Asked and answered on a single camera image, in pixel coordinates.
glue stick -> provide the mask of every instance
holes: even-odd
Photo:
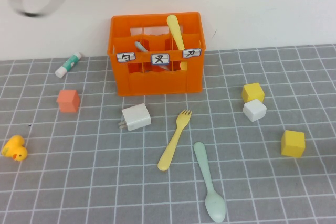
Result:
[[[79,52],[73,54],[70,59],[56,70],[55,75],[62,78],[74,65],[77,64],[80,58],[82,58],[82,55]]]

white wall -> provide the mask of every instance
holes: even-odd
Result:
[[[39,10],[48,0],[25,0]],[[208,50],[336,42],[335,0],[66,0],[46,18],[0,0],[0,59],[107,55],[114,15],[198,11]]]

white phone charger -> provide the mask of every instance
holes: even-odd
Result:
[[[119,128],[126,128],[133,131],[138,128],[152,124],[151,116],[144,103],[121,110],[125,121],[119,123]]]

orange foam cube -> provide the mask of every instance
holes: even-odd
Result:
[[[80,103],[77,90],[60,90],[56,102],[61,112],[77,112]]]

toy block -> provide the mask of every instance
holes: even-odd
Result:
[[[60,90],[57,103],[61,112],[77,112],[80,103],[77,90]]]
[[[301,157],[306,148],[305,133],[285,131],[281,139],[281,154],[284,156]]]
[[[258,99],[260,102],[263,102],[265,97],[265,93],[263,92],[263,89],[258,83],[244,85],[241,94],[242,94],[241,97],[243,97],[245,103],[255,99]]]
[[[243,113],[252,121],[263,118],[266,114],[266,106],[263,105],[258,99],[247,102],[244,104]]]

